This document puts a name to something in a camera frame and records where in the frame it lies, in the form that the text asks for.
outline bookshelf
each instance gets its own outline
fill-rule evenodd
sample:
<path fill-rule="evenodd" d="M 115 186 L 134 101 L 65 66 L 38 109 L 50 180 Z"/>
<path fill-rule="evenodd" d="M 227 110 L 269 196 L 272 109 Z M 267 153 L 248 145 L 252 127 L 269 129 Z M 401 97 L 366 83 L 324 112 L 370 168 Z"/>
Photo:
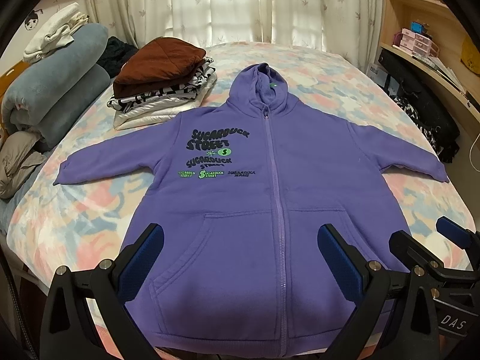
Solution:
<path fill-rule="evenodd" d="M 410 62 L 467 134 L 476 138 L 480 132 L 480 112 L 470 101 L 428 66 L 392 47 L 394 35 L 402 28 L 410 28 L 412 21 L 428 25 L 429 34 L 440 47 L 439 58 L 452 68 L 464 88 L 480 103 L 480 77 L 460 60 L 467 36 L 465 29 L 441 0 L 385 0 L 384 3 L 379 47 Z"/>

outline blue gripper pad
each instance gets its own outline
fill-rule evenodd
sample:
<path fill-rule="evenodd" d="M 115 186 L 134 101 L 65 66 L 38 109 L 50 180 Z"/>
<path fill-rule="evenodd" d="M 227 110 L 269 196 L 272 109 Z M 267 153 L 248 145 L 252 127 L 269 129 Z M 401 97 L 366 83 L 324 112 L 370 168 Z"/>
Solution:
<path fill-rule="evenodd" d="M 163 249 L 162 226 L 156 225 L 118 277 L 117 298 L 125 303 L 135 299 L 150 269 Z"/>
<path fill-rule="evenodd" d="M 445 216 L 438 218 L 436 227 L 441 235 L 452 241 L 460 249 L 468 249 L 472 244 L 469 231 Z"/>
<path fill-rule="evenodd" d="M 356 305 L 360 304 L 363 299 L 362 276 L 327 226 L 324 225 L 318 230 L 317 242 L 318 249 L 332 271 L 345 299 Z"/>

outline purple hoodie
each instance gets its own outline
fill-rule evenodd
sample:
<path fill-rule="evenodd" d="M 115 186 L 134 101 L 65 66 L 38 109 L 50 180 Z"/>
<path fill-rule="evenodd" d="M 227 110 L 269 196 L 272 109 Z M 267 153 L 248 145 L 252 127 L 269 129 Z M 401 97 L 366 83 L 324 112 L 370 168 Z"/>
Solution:
<path fill-rule="evenodd" d="M 218 108 L 82 149 L 56 183 L 148 167 L 152 185 L 123 246 L 150 223 L 165 246 L 127 309 L 148 341 L 200 353 L 291 356 L 327 347 L 354 305 L 317 247 L 332 223 L 367 260 L 404 270 L 388 239 L 408 231 L 382 172 L 448 181 L 435 155 L 312 109 L 267 64 L 237 76 Z"/>

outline cartoon girl drawing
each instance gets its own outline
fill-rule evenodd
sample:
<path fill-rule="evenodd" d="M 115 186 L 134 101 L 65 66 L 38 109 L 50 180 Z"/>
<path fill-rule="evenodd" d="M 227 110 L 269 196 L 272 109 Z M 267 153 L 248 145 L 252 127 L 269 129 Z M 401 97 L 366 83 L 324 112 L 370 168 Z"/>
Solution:
<path fill-rule="evenodd" d="M 41 14 L 43 14 L 43 10 L 42 9 L 38 9 L 36 11 L 31 11 L 27 18 L 25 19 L 25 28 L 27 29 L 27 31 L 31 31 L 33 30 L 37 24 L 38 24 L 38 14 L 37 12 L 40 12 Z"/>

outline hoodie sleeve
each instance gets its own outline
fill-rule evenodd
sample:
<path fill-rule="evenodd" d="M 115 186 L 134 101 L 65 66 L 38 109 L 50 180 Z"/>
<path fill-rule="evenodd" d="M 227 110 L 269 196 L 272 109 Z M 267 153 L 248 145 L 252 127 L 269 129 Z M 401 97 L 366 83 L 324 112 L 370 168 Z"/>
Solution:
<path fill-rule="evenodd" d="M 181 113 L 165 123 L 146 127 L 85 147 L 60 164 L 56 184 L 77 184 L 148 167 L 152 171 L 177 138 Z"/>
<path fill-rule="evenodd" d="M 347 122 L 347 125 L 357 146 L 380 172 L 396 166 L 430 175 L 438 181 L 449 182 L 445 167 L 436 155 L 376 127 L 359 126 L 350 122 Z"/>

